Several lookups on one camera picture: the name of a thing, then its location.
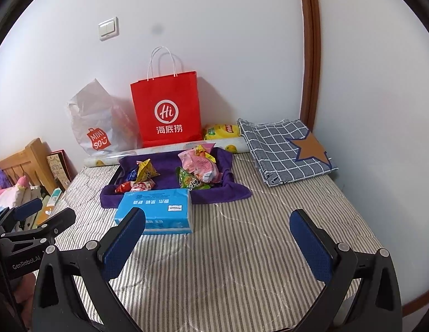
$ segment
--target yellow snack bag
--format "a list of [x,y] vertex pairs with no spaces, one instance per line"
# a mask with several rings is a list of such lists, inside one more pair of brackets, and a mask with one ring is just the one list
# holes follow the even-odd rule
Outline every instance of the yellow snack bag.
[[139,169],[137,171],[137,178],[135,183],[144,182],[148,180],[149,178],[159,176],[160,174],[156,171],[156,169],[153,167],[152,162],[150,159],[142,162],[142,161],[136,161],[136,163],[139,165]]
[[218,138],[239,137],[238,125],[211,125],[205,129],[204,140],[217,140]]
[[203,157],[206,157],[206,158],[208,158],[211,162],[216,163],[216,159],[215,159],[213,156],[211,156],[211,155],[207,152],[207,150],[206,150],[202,145],[197,145],[194,149],[195,149],[195,151],[196,151],[196,156],[203,156]]

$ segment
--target pink snack bag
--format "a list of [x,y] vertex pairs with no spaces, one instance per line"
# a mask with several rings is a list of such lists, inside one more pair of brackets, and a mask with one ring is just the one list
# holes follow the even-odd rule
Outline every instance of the pink snack bag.
[[190,155],[190,158],[194,166],[194,175],[198,180],[205,183],[217,183],[220,181],[222,174],[219,173],[214,162],[202,156]]
[[[209,154],[211,152],[211,150],[213,149],[214,145],[215,145],[214,143],[204,143],[201,146],[204,148],[206,153]],[[178,154],[179,158],[182,161],[183,169],[189,173],[193,173],[195,170],[194,163],[193,163],[191,158],[198,156],[198,154],[200,153],[196,149],[197,149],[197,147],[195,147],[193,149],[188,149],[186,151],[182,151],[181,153]]]

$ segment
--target orange star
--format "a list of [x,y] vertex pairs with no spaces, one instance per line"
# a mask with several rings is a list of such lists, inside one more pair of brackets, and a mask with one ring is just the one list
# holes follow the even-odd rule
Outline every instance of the orange star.
[[309,131],[304,138],[287,138],[286,140],[299,148],[296,161],[315,158],[331,168],[331,163],[326,156],[326,151]]

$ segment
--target paper bag handle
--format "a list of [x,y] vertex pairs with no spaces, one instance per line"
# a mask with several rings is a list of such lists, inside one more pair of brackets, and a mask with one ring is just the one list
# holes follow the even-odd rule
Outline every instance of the paper bag handle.
[[176,73],[176,62],[175,62],[175,58],[173,57],[173,55],[171,54],[170,50],[168,48],[166,48],[165,46],[158,46],[156,48],[153,49],[152,51],[152,56],[150,57],[150,63],[149,63],[149,68],[147,70],[147,81],[149,80],[149,73],[150,73],[150,67],[152,68],[152,79],[155,79],[153,76],[153,65],[152,65],[152,61],[153,61],[153,57],[156,54],[156,52],[158,52],[160,49],[165,48],[168,53],[170,54],[171,60],[173,61],[173,76],[176,77],[178,74]]

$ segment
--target hi logo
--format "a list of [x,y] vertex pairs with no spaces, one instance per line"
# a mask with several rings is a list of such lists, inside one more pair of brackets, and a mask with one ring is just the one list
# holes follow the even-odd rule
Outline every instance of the hi logo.
[[155,116],[159,122],[173,123],[179,115],[178,106],[170,100],[162,100],[156,104]]

